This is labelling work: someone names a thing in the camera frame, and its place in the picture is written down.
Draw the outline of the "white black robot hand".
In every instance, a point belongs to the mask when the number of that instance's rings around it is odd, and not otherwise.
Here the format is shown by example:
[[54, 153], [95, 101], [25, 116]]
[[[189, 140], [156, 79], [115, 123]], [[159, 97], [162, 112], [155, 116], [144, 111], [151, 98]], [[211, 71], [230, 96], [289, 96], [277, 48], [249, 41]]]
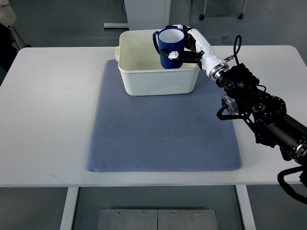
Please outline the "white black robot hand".
[[168, 27], [179, 28], [185, 33], [185, 48], [183, 51], [166, 51], [160, 53], [168, 56], [169, 59], [181, 63], [196, 63], [201, 70], [213, 81], [218, 81], [222, 74], [229, 70], [226, 60], [218, 57], [213, 47], [205, 37], [195, 28], [186, 25], [175, 24]]

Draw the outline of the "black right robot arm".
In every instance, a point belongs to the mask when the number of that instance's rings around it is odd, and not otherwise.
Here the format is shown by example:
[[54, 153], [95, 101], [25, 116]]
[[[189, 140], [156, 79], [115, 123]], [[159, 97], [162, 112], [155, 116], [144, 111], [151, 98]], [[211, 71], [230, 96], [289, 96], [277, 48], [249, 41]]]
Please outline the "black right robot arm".
[[287, 114], [285, 101], [266, 92], [266, 87], [249, 69], [238, 61], [242, 37], [237, 35], [231, 59], [236, 65], [217, 73], [216, 84], [223, 88], [222, 107], [217, 112], [220, 120], [242, 119], [255, 135], [258, 144], [279, 146], [285, 161], [294, 160], [299, 166], [278, 173], [282, 189], [293, 199], [305, 204], [307, 198], [298, 194], [285, 181], [285, 176], [301, 173], [300, 182], [307, 184], [307, 128]]

